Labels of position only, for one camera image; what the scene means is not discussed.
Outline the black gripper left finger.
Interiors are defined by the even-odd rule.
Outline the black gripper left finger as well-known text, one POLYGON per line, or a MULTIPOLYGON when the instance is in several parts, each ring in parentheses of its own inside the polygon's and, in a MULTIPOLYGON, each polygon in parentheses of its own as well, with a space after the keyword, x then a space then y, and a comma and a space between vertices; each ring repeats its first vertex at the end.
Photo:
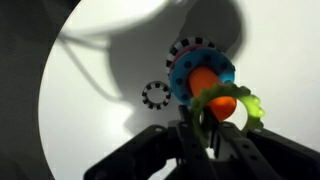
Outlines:
POLYGON ((165 180, 218 180, 209 157, 195 136, 191 113, 178 107, 180 120, 168 127, 151 125, 91 166, 83 180, 148 180, 170 159, 176 167, 165 180))

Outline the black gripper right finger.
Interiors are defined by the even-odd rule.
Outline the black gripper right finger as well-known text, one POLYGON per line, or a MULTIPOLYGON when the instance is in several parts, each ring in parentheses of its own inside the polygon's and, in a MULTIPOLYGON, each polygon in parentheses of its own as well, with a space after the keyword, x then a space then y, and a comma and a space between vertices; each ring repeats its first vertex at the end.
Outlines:
POLYGON ((219 180, 320 180, 320 153, 264 128, 216 129, 219 180))

